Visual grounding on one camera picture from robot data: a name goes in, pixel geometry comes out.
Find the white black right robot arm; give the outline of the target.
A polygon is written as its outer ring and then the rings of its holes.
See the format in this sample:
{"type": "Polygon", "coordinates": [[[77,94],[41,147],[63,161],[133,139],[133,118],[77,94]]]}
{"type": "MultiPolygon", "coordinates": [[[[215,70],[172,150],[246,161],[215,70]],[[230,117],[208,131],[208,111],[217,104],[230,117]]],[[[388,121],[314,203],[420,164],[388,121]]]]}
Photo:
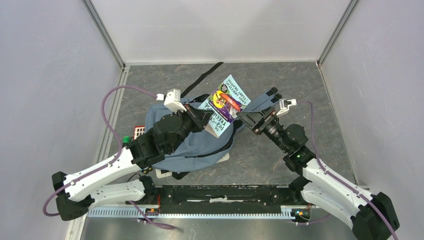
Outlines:
{"type": "Polygon", "coordinates": [[[361,188],[327,166],[306,146],[303,126],[283,127],[273,107],[237,116],[252,132],[266,135],[286,154],[286,166],[299,175],[289,185],[293,203],[307,202],[327,211],[346,224],[358,240],[398,238],[400,222],[390,197],[361,188]]]}

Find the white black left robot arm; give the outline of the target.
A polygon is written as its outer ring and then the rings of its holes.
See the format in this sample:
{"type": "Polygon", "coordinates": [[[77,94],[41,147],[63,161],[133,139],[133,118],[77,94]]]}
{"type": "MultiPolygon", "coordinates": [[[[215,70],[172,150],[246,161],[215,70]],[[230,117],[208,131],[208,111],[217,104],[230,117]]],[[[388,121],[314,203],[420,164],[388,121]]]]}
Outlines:
{"type": "Polygon", "coordinates": [[[58,171],[51,176],[57,215],[71,221],[96,202],[92,193],[124,175],[150,167],[174,153],[191,133],[203,131],[214,112],[184,104],[184,111],[166,114],[137,139],[96,165],[73,174],[58,171]]]}

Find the light blue treehouse book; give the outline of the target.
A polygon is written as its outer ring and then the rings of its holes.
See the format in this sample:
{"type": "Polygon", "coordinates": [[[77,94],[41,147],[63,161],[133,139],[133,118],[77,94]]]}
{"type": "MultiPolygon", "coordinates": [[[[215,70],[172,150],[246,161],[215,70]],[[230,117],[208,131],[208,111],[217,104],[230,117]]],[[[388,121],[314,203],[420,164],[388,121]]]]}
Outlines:
{"type": "Polygon", "coordinates": [[[251,102],[234,77],[230,74],[204,100],[198,109],[213,111],[205,130],[219,138],[251,102]]]}

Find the blue grey backpack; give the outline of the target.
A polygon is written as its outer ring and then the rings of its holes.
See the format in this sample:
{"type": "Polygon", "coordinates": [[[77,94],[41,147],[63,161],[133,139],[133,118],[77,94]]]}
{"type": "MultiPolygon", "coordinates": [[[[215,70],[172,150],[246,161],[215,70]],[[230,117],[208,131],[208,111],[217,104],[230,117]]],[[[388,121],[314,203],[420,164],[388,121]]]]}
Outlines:
{"type": "MultiPolygon", "coordinates": [[[[218,62],[208,71],[200,75],[194,83],[181,93],[181,98],[185,97],[194,87],[222,64],[223,62],[218,62]]],[[[257,112],[269,106],[273,106],[274,103],[281,99],[281,95],[277,94],[277,92],[278,89],[272,87],[267,92],[251,100],[250,104],[244,110],[248,112],[257,112]]],[[[208,96],[209,94],[203,94],[196,98],[187,98],[186,100],[194,107],[198,108],[208,96]]],[[[153,104],[148,109],[146,115],[145,130],[153,127],[154,123],[158,122],[161,117],[170,113],[171,111],[166,108],[163,103],[153,104]]],[[[216,138],[206,130],[198,133],[191,133],[175,152],[171,155],[167,155],[165,160],[156,163],[153,168],[170,171],[172,172],[173,178],[180,180],[190,172],[213,166],[224,155],[230,152],[235,134],[245,126],[246,125],[237,118],[219,138],[216,138]]]]}

